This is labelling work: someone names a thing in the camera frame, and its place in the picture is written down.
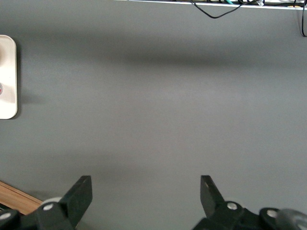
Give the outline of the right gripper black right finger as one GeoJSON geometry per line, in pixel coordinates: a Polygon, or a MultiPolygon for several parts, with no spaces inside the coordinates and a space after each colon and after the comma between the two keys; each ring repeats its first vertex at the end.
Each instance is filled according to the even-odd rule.
{"type": "Polygon", "coordinates": [[[305,230],[307,215],[294,209],[265,207],[254,214],[222,197],[211,176],[202,175],[200,199],[205,218],[195,230],[305,230]]]}

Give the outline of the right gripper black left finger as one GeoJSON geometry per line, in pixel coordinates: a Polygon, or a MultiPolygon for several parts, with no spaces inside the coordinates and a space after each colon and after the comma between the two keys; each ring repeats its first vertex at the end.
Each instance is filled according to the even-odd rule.
{"type": "Polygon", "coordinates": [[[45,201],[36,210],[22,215],[16,209],[0,212],[2,230],[74,230],[93,199],[92,178],[81,176],[59,200],[45,201]]]}

